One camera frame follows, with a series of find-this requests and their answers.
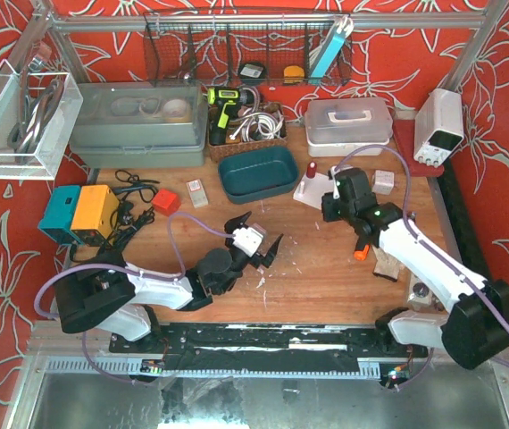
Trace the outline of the large red spring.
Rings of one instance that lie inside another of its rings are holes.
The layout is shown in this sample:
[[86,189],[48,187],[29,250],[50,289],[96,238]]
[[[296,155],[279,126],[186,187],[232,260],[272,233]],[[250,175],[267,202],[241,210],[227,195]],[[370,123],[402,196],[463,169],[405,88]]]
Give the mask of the large red spring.
[[308,179],[313,179],[317,172],[317,164],[315,162],[310,162],[306,167],[305,177]]

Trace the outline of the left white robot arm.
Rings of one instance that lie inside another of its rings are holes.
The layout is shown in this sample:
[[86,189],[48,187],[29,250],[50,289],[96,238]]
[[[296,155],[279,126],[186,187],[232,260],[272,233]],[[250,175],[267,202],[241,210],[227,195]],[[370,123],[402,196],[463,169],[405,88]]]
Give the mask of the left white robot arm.
[[261,252],[266,232],[258,224],[248,225],[249,216],[228,220],[220,234],[223,247],[180,273],[139,268],[117,251],[66,270],[53,283],[63,332],[97,328],[129,342],[141,341],[153,331],[154,306],[193,312],[210,305],[213,297],[233,289],[248,266],[268,268],[277,256],[278,240]]

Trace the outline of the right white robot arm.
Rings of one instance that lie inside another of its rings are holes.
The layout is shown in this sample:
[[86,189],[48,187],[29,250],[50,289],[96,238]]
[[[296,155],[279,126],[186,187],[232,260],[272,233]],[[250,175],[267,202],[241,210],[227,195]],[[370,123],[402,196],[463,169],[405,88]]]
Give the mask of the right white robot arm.
[[509,285],[494,282],[454,260],[404,218],[393,203],[381,204],[360,168],[333,167],[332,190],[321,198],[325,222],[344,221],[357,248],[377,248],[405,266],[442,304],[443,314],[399,307],[376,321],[384,344],[443,349],[474,369],[509,347]]

